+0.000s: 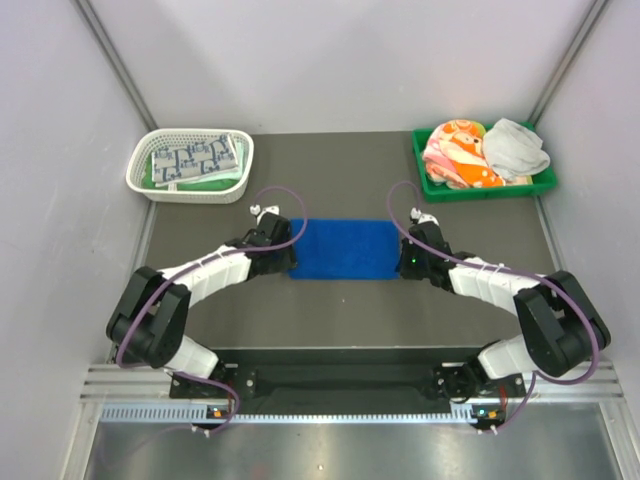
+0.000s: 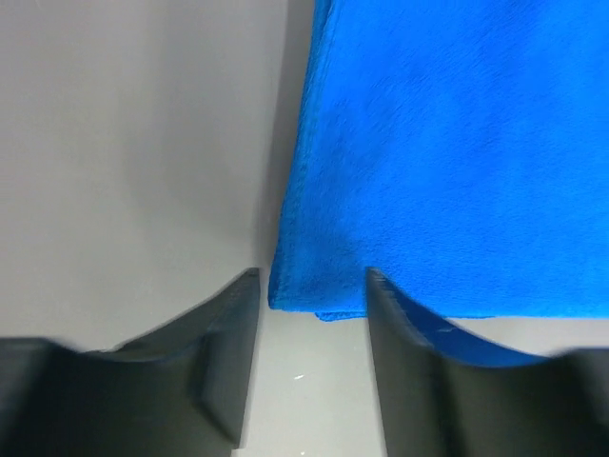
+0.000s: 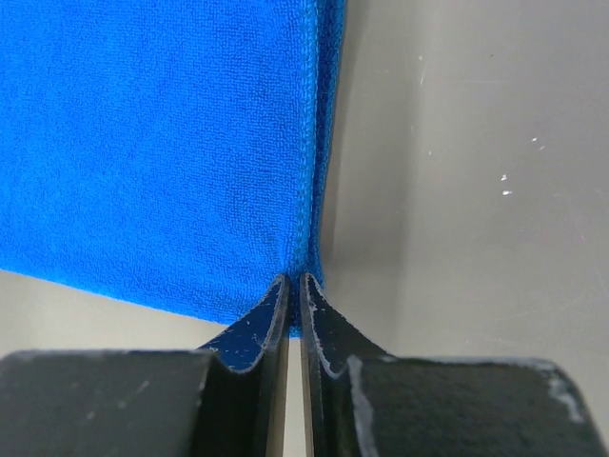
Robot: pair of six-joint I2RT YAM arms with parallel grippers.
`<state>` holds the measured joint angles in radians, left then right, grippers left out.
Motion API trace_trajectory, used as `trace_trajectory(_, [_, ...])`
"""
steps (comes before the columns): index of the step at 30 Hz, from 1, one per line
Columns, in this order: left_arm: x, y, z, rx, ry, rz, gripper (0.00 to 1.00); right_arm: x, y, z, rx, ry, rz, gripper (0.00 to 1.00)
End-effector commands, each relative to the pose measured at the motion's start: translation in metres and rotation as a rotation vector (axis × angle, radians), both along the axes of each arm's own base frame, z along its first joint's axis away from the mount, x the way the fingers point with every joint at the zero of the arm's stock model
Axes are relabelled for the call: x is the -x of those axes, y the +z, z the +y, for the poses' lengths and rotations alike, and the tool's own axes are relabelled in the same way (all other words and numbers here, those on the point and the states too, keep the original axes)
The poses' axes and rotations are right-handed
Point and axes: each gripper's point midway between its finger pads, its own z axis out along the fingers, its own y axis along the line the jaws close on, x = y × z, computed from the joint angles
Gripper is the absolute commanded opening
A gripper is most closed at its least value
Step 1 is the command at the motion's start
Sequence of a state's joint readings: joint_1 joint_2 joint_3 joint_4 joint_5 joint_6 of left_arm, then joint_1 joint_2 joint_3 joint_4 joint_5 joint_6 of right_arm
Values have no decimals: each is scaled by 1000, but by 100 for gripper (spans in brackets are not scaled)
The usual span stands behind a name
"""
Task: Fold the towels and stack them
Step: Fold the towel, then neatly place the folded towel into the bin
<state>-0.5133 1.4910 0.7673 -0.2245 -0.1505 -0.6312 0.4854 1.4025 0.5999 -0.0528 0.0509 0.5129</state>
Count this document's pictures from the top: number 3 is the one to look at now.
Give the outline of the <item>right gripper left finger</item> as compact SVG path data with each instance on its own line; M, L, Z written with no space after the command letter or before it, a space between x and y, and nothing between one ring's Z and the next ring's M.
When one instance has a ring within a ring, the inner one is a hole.
M290 283L188 350L30 350L1 361L5 456L279 456Z

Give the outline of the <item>blue towel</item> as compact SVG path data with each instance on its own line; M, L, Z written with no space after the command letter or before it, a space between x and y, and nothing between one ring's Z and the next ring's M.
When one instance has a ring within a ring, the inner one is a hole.
M342 1L5 1L1 267L228 325L320 275Z

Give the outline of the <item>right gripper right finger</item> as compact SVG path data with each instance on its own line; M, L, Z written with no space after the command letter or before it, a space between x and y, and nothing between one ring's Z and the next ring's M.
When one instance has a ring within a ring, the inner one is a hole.
M538 358L398 357L299 286L310 456L604 456L578 387Z

